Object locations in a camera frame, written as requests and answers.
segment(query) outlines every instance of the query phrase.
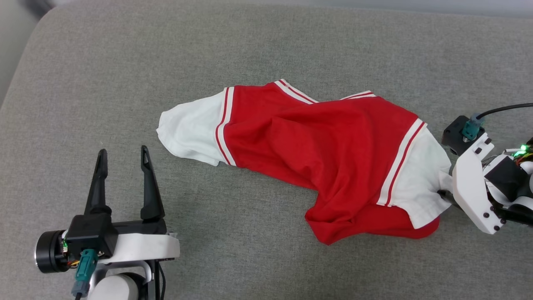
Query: cable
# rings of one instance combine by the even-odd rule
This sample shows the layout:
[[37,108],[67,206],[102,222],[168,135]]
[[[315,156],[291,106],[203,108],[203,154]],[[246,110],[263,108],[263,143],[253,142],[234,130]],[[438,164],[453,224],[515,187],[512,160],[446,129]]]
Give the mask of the cable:
[[163,273],[163,268],[161,268],[161,264],[157,262],[157,267],[159,268],[159,272],[161,273],[161,296],[160,300],[165,300],[165,289],[166,289],[166,279],[165,279],[165,273]]
[[487,159],[482,160],[482,161],[481,161],[481,165],[482,165],[483,167],[488,166],[488,164],[490,164],[490,163],[491,163],[496,157],[497,157],[497,155],[493,155],[493,156],[491,156],[491,157],[489,157],[489,158],[487,158]]
[[71,269],[76,269],[78,268],[78,265],[79,265],[79,260],[74,260],[72,262],[68,262],[67,263],[67,266]]
[[520,165],[524,161],[527,161],[526,159],[528,157],[531,157],[532,155],[533,155],[533,153],[527,153],[527,154],[524,154],[523,156],[519,157],[518,159],[515,159],[514,161],[516,162],[516,164]]
[[497,113],[497,112],[502,112],[504,110],[509,110],[509,109],[522,108],[522,107],[533,107],[533,103],[513,104],[513,105],[498,107],[495,109],[488,110],[484,113],[481,113],[475,118],[479,120],[486,115],[490,115],[490,114]]

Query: red and white shirt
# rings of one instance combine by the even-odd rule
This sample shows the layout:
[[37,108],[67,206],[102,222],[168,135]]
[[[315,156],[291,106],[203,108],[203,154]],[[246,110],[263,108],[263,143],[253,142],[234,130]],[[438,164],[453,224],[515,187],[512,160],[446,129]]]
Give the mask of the red and white shirt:
[[224,162],[318,191],[305,214],[331,244],[358,233],[422,238],[449,207],[451,163],[415,114],[372,92],[317,102],[280,80],[234,86],[163,112],[174,155]]

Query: wire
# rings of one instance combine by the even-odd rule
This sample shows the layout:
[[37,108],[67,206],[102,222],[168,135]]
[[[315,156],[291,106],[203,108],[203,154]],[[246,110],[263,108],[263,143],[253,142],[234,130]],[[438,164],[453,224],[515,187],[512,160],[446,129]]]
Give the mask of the wire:
[[505,150],[503,150],[502,154],[511,153],[511,152],[518,152],[518,151],[522,151],[522,149],[520,149],[520,148],[505,149]]
[[533,106],[533,103],[522,103],[522,104],[513,104],[513,105],[509,105],[509,106],[502,106],[502,107],[498,107],[498,108],[495,108],[495,109],[488,110],[488,111],[486,111],[484,113],[481,113],[475,118],[479,120],[479,119],[483,118],[486,115],[490,115],[490,114],[497,113],[497,112],[502,112],[504,110],[522,108],[522,107],[532,107],[532,106]]
[[71,269],[75,269],[78,267],[78,264],[79,264],[79,260],[74,260],[72,262],[68,262],[68,266],[71,268]]
[[520,164],[520,163],[526,161],[526,158],[531,157],[532,155],[533,155],[533,153],[524,154],[523,156],[521,156],[518,159],[516,159],[515,162],[516,162],[516,164]]
[[166,289],[166,279],[165,279],[165,273],[163,273],[163,268],[161,268],[161,264],[157,262],[157,267],[159,268],[159,273],[161,273],[161,296],[160,300],[165,299],[165,289]]
[[486,166],[487,166],[488,164],[490,164],[490,163],[491,163],[496,157],[497,157],[497,155],[493,155],[493,156],[491,156],[491,157],[489,157],[489,158],[487,158],[487,159],[482,160],[482,161],[481,161],[481,165],[482,165],[483,167],[486,167]]

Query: white stripe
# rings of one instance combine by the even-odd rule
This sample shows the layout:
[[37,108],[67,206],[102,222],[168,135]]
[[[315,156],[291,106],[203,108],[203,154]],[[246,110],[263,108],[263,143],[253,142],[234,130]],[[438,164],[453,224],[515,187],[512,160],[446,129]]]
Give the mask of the white stripe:
[[344,99],[348,99],[348,98],[352,98],[354,96],[359,96],[359,95],[362,95],[362,94],[366,94],[366,93],[372,93],[372,91],[366,91],[366,92],[361,92],[361,93],[357,93],[357,94],[353,94],[353,95],[349,95],[348,97],[344,97],[340,100],[344,100]]
[[297,93],[299,93],[300,95],[304,96],[304,97],[307,97],[307,99],[311,100],[311,102],[314,102],[314,103],[318,103],[318,101],[314,100],[313,98],[309,97],[308,95],[306,95],[304,92],[300,91],[299,89],[295,88],[294,86],[292,86],[290,83],[288,83],[285,79],[280,79],[280,81],[283,81],[287,86],[289,86],[291,89],[293,89],[294,91],[296,91]]
[[366,97],[376,97],[376,95],[368,94],[368,95],[363,95],[363,96],[356,96],[356,97],[346,98],[346,99],[343,99],[343,100],[359,99],[359,98],[366,98]]
[[409,143],[409,140],[411,137],[415,134],[416,130],[420,125],[422,124],[422,120],[416,119],[416,121],[411,125],[411,128],[407,131],[405,136],[403,137],[403,140],[400,143],[400,147],[398,148],[398,152],[396,152],[396,157],[394,158],[394,162],[392,163],[392,167],[389,170],[389,174],[385,178],[385,181],[383,182],[383,185],[381,187],[381,192],[379,194],[379,199],[377,200],[377,204],[379,205],[386,205],[387,199],[389,198],[389,189],[392,184],[392,179],[394,178],[394,174],[396,174],[396,170],[400,166],[401,159],[403,157],[403,153],[405,152],[405,148],[407,147],[407,144]]
[[226,116],[224,118],[224,121],[220,125],[219,131],[217,132],[217,134],[219,135],[219,141],[220,141],[220,146],[222,148],[222,151],[224,151],[224,154],[228,158],[228,161],[229,161],[230,165],[235,165],[236,166],[235,160],[233,159],[233,156],[231,156],[230,150],[228,149],[228,147],[226,145],[226,141],[224,139],[224,127],[226,126],[226,124],[228,124],[230,122],[231,108],[233,107],[233,90],[234,90],[234,88],[231,87],[231,88],[228,88],[228,89],[229,89],[228,90],[228,99],[226,101]]
[[288,87],[284,86],[280,80],[278,81],[275,81],[274,82],[277,86],[279,86],[281,88],[281,90],[283,92],[285,92],[285,94],[293,97],[294,99],[298,100],[298,101],[301,101],[301,102],[304,102],[304,103],[307,103],[307,104],[313,104],[313,102],[303,98],[303,97],[300,97],[298,94],[294,93],[293,91],[291,91]]

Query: white sleeve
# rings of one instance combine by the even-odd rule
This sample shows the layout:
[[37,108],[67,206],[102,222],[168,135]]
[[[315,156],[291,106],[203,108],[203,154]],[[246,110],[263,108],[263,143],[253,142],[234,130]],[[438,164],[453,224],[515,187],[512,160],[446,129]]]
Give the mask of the white sleeve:
[[450,167],[446,151],[430,131],[423,128],[413,140],[392,190],[392,205],[409,214],[415,229],[435,220],[450,206],[437,193],[438,190],[452,191]]
[[175,156],[211,165],[224,161],[215,132],[225,106],[224,91],[203,99],[179,104],[161,113],[157,134]]

